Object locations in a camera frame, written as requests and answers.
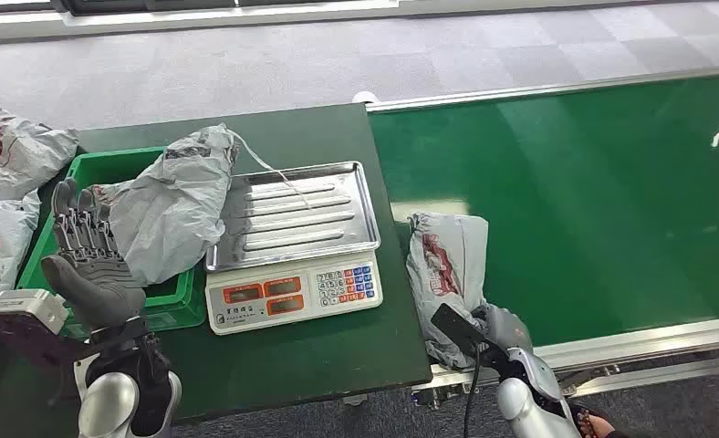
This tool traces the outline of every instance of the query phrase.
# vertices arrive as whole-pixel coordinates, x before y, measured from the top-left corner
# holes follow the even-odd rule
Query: scale display
[[[227,335],[375,308],[381,284],[374,251],[210,274],[214,333]]]

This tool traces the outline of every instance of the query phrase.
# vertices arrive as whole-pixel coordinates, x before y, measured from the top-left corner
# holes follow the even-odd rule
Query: gray robotic hand
[[[504,350],[511,362],[520,363],[528,384],[509,377],[499,384],[496,402],[518,438],[579,438],[571,410],[561,393],[553,370],[533,353],[526,324],[506,308],[489,304],[483,315],[486,337]],[[554,405],[558,414],[543,409],[535,393],[546,404]]]
[[[76,200],[76,190],[71,178],[54,190],[58,253],[41,265],[48,284],[91,330],[90,343],[109,345],[74,367],[79,438],[169,438],[182,384],[140,318],[145,293],[118,253],[109,207],[97,206],[88,189]],[[136,334],[125,338],[127,331]]]
[[[57,184],[52,207],[58,254],[42,259],[48,284],[72,306],[90,329],[117,327],[138,316],[145,294],[118,254],[109,229],[109,207],[97,206],[85,189],[75,199],[77,184]]]
[[[499,373],[497,404],[518,438],[580,438],[553,370],[532,350],[526,324],[506,308],[487,305],[473,312],[478,330],[447,304],[432,323],[481,367]]]

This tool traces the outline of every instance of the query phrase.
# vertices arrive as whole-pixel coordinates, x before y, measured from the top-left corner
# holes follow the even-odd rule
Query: robot finger
[[[92,255],[96,255],[96,244],[94,242],[94,235],[96,234],[95,224],[93,222],[93,193],[88,189],[80,191],[78,197],[78,235],[80,244],[88,249],[88,252]]]
[[[78,182],[75,181],[75,178],[67,178],[64,181],[69,187],[69,192],[72,193],[72,195],[68,199],[68,207],[73,210],[77,210],[78,202],[75,200],[75,193],[78,191]]]

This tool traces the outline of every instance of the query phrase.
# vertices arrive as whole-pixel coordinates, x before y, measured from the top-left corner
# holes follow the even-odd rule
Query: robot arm
[[[532,353],[526,325],[516,316],[489,306],[483,318],[490,339],[448,305],[441,305],[432,323],[467,356],[478,356],[476,366],[499,373],[497,404],[518,438],[579,438],[571,410],[553,371]]]
[[[57,184],[52,206],[59,250],[41,265],[53,290],[90,329],[88,343],[58,334],[67,310],[41,289],[0,294],[0,339],[37,366],[58,365],[62,389],[74,371],[79,438],[168,438],[182,385],[140,316],[144,290],[118,253],[109,209],[96,208],[89,190],[76,201],[75,191],[74,180]]]

